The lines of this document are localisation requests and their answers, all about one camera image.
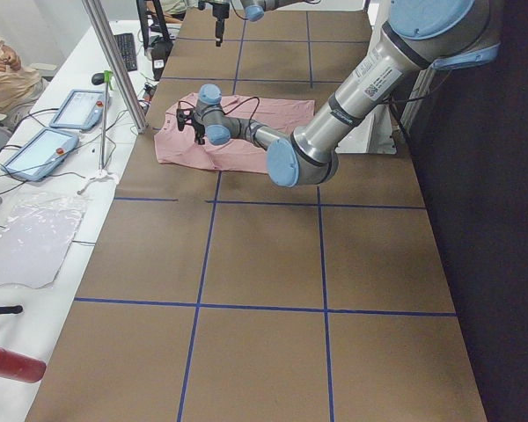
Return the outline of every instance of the label sticker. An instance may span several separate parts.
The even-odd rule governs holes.
[[[392,66],[387,66],[381,75],[366,82],[366,88],[363,93],[370,97],[372,101],[377,101],[382,95],[385,95],[391,85],[401,77],[402,73]]]
[[[378,51],[375,49],[371,50],[371,52],[354,69],[354,73],[358,76],[358,79],[362,79],[366,76],[380,59],[381,55],[379,55]]]

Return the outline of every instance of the white table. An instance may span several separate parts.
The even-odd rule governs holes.
[[[136,48],[139,53],[138,71],[129,72],[129,76],[136,92],[139,93],[148,80],[147,78],[152,78],[152,70],[150,61],[144,57],[143,48],[140,47],[141,43],[137,40],[138,21],[114,22],[112,29],[114,33],[133,33],[136,37]],[[94,73],[102,72],[105,69],[109,69],[107,61],[95,32],[90,28],[60,68],[33,111],[59,107],[72,89],[97,90],[99,87],[92,85],[91,77]],[[123,98],[115,85],[114,90],[111,91],[107,124],[110,125],[117,114],[125,108]],[[47,125],[52,117],[53,113],[42,114],[38,116],[38,119]],[[26,119],[11,137],[9,144],[24,145],[40,129],[41,126],[36,121],[31,118]],[[80,142],[88,142],[96,138],[99,133],[100,129],[96,127],[88,134],[81,134]],[[117,148],[107,169],[121,176],[136,139],[136,131],[133,129],[133,122],[128,113],[125,113],[108,135],[115,141]],[[0,163],[3,163],[14,152],[13,149],[4,150],[0,154]],[[98,170],[98,162],[99,137],[80,148],[78,152],[68,156],[54,173],[74,171],[89,177]],[[12,178],[0,177],[0,192],[14,187],[18,183]],[[20,188],[2,195],[0,224],[6,224],[12,209],[21,198],[28,194],[51,192],[65,196],[76,196],[77,191],[83,185],[84,180],[74,175],[46,178],[37,183],[26,183]],[[94,182],[88,186],[83,195],[88,200],[88,207],[75,240],[90,243],[96,241],[113,200],[114,189],[115,183],[112,180]],[[1,347],[48,362],[92,250],[93,245],[72,243],[55,281],[44,288],[33,290],[27,287],[0,287],[0,306],[21,304],[24,307],[21,314],[0,315]],[[15,262],[4,264],[15,265]],[[0,378],[0,422],[25,420],[39,385],[38,382],[27,384]]]

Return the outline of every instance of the red bottle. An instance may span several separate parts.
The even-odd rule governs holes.
[[[22,382],[37,382],[45,374],[47,364],[0,347],[0,376]]]

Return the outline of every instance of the clear plastic bag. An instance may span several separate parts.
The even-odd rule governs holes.
[[[86,210],[86,200],[37,193],[13,208],[0,233],[0,286],[53,282]]]

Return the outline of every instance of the keyboard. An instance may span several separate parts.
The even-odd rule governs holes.
[[[132,33],[117,33],[114,35],[117,47],[125,63],[127,72],[137,70],[137,52],[135,50],[135,37]]]

